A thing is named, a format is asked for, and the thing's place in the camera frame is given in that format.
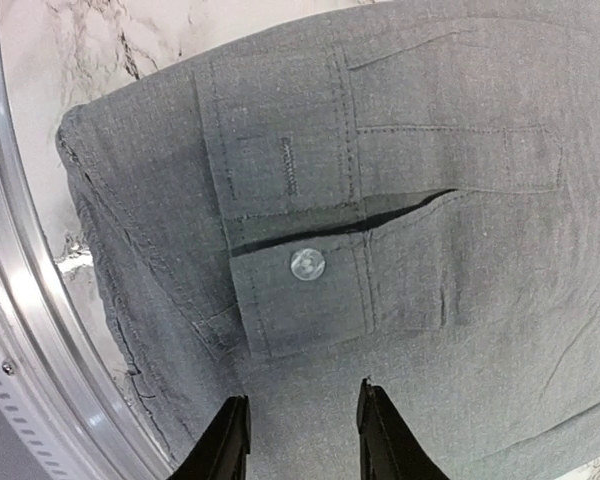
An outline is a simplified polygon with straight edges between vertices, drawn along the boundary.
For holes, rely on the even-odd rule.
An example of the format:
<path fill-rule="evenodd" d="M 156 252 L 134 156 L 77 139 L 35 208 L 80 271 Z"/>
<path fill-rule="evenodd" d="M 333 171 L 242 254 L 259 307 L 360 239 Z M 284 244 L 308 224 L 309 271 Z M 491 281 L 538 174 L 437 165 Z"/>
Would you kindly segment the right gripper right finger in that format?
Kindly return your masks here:
<path fill-rule="evenodd" d="M 363 480 L 448 480 L 418 443 L 386 391 L 361 383 L 356 422 Z"/>

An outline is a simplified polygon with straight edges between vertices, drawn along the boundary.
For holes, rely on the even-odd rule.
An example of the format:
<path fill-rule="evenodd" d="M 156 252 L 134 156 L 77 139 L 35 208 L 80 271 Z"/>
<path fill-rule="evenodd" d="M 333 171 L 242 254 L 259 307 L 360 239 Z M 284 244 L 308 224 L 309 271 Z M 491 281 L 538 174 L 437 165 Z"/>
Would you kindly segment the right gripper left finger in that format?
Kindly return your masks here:
<path fill-rule="evenodd" d="M 231 396 L 169 480 L 245 480 L 250 442 L 249 399 Z"/>

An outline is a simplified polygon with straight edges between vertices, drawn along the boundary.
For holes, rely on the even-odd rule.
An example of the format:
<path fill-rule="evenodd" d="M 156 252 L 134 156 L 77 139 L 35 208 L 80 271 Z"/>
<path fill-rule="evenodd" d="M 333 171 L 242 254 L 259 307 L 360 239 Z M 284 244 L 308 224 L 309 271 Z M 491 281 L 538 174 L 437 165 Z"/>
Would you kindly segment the grey long sleeve shirt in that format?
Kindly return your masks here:
<path fill-rule="evenodd" d="M 454 479 L 600 456 L 600 1 L 285 23 L 56 145 L 172 464 L 245 395 L 252 478 L 354 479 L 364 378 Z"/>

